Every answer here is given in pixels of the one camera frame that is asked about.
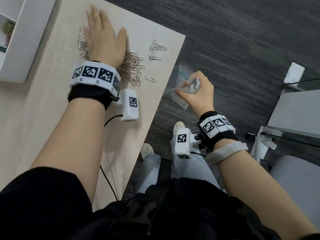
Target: light blue jeans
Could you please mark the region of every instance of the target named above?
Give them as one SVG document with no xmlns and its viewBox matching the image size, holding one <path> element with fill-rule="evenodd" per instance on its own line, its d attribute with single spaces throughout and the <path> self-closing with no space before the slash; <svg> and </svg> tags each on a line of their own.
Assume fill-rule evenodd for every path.
<svg viewBox="0 0 320 240">
<path fill-rule="evenodd" d="M 216 178 L 211 172 L 211 169 L 202 156 L 192 154 L 191 159 L 181 159 L 174 154 L 175 141 L 176 137 L 174 136 L 170 141 L 170 145 L 174 158 L 174 167 L 177 171 L 178 178 L 206 180 L 209 183 L 212 183 L 214 186 L 220 188 Z M 198 149 L 193 148 L 192 150 L 200 153 Z M 150 185 L 157 183 L 160 162 L 161 157 L 153 153 L 147 155 L 147 157 L 143 160 L 138 184 L 136 187 L 137 193 L 145 193 Z"/>
</svg>

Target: clear plastic bag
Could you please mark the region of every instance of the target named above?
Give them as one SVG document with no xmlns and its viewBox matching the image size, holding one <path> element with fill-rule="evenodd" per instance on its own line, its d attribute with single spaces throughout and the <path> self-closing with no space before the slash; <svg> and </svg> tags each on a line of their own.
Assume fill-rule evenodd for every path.
<svg viewBox="0 0 320 240">
<path fill-rule="evenodd" d="M 183 109 L 188 108 L 188 104 L 181 97 L 176 95 L 174 90 L 181 89 L 187 93 L 196 93 L 200 89 L 200 81 L 198 77 L 191 77 L 194 71 L 186 65 L 177 65 L 173 68 L 163 96 L 170 97 L 173 101 L 179 104 Z"/>
</svg>

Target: wooden table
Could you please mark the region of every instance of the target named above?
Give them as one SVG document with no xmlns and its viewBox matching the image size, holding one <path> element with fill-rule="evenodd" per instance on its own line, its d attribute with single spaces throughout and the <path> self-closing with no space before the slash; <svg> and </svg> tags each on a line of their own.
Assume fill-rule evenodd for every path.
<svg viewBox="0 0 320 240">
<path fill-rule="evenodd" d="M 121 80 L 120 90 L 137 92 L 139 119 L 114 119 L 105 128 L 101 164 L 118 198 L 124 193 L 185 36 L 103 0 L 57 0 L 27 81 L 0 83 L 0 189 L 30 167 L 66 108 L 73 66 L 81 60 L 78 29 L 87 25 L 85 11 L 90 3 L 107 12 L 116 33 L 122 26 L 127 28 L 129 49 L 138 52 L 146 66 L 139 88 Z M 157 52 L 161 61 L 149 62 L 154 40 L 168 50 Z M 147 81 L 145 76 L 157 82 Z M 106 120 L 115 114 L 111 106 Z M 114 200 L 100 173 L 94 210 Z"/>
</svg>

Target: forearm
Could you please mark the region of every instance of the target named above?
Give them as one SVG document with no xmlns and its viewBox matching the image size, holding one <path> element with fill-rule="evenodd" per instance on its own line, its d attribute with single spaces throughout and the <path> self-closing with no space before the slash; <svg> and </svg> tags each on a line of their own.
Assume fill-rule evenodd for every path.
<svg viewBox="0 0 320 240">
<path fill-rule="evenodd" d="M 214 149 L 231 143 L 222 139 Z M 226 192 L 253 209 L 262 224 L 282 239 L 301 239 L 318 230 L 293 202 L 286 191 L 246 151 L 218 162 Z"/>
<path fill-rule="evenodd" d="M 31 168 L 74 173 L 93 202 L 102 157 L 104 106 L 93 99 L 72 100 Z"/>
</svg>

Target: white sneaker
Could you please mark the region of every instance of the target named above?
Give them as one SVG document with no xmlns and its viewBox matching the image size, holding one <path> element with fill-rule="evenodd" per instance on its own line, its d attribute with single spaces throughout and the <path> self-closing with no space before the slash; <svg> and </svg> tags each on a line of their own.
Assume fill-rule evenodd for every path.
<svg viewBox="0 0 320 240">
<path fill-rule="evenodd" d="M 175 135 L 177 134 L 177 131 L 178 131 L 179 129 L 183 129 L 183 128 L 186 128 L 186 127 L 184 126 L 184 123 L 182 123 L 181 121 L 178 121 L 178 122 L 174 125 L 174 127 L 173 127 L 173 136 L 175 136 Z"/>
<path fill-rule="evenodd" d="M 150 146 L 148 143 L 143 143 L 141 148 L 141 156 L 144 160 L 150 153 L 155 153 L 152 146 Z"/>
</svg>

